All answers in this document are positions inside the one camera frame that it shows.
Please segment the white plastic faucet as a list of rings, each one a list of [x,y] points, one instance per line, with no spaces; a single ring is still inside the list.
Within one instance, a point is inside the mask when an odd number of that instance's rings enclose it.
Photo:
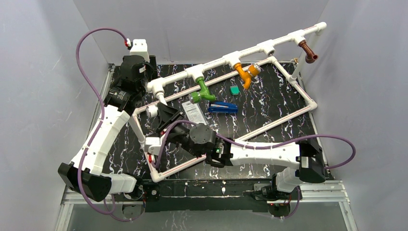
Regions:
[[[167,104],[166,104],[166,100],[165,100],[165,95],[164,95],[164,92],[163,92],[163,91],[157,92],[155,96],[156,96],[156,98],[157,98],[157,102],[148,105],[148,106],[146,107],[146,110],[145,110],[146,115],[147,115],[148,118],[154,118],[154,117],[158,116],[158,111],[159,111],[158,106],[159,106],[161,103],[164,103],[164,105],[167,105]]]

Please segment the white PVC pipe frame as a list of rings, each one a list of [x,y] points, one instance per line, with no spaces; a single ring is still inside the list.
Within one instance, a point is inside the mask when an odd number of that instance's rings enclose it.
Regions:
[[[200,90],[193,79],[196,74],[204,77],[205,85],[216,96],[217,101],[238,106],[236,114],[213,114],[208,112],[207,100],[199,102],[207,123],[217,131],[239,135],[240,140],[250,140],[269,135],[276,127],[292,125],[295,119],[303,119],[318,105],[299,83],[299,74],[305,61],[291,61],[294,70],[288,72],[285,65],[273,56],[273,51],[281,44],[298,45],[304,39],[309,47],[313,47],[326,27],[325,22],[320,22],[205,64],[159,65],[158,79],[148,85],[148,95],[130,118],[130,127],[140,144],[144,145],[145,131],[153,131],[145,110],[148,105],[157,102],[156,93],[163,91],[166,103],[180,108],[192,92]],[[246,90],[243,88],[244,81],[233,66],[240,63],[241,58],[256,53],[265,53],[266,57],[258,62],[262,71],[253,77],[250,88]],[[237,96],[230,93],[230,87],[234,85],[240,89]]]

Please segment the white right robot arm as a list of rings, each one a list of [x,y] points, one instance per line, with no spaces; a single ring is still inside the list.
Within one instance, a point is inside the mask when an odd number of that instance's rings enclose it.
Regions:
[[[223,168],[244,164],[278,165],[284,167],[276,174],[271,185],[271,194],[284,199],[303,182],[323,183],[326,180],[322,149],[314,136],[306,136],[281,143],[245,142],[226,138],[208,125],[184,120],[181,112],[160,103],[158,117],[161,126],[156,143],[145,147],[155,155],[155,164],[167,143],[179,144],[182,149],[196,158],[205,157],[207,164]]]

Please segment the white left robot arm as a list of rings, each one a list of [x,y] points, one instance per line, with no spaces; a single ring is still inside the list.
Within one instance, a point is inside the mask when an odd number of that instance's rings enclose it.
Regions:
[[[58,174],[66,186],[100,202],[109,194],[125,193],[131,200],[139,200],[144,193],[138,178],[128,173],[105,174],[105,159],[122,127],[141,106],[146,94],[145,84],[157,78],[154,55],[125,55],[103,100],[104,113],[83,147],[68,163],[61,163]]]

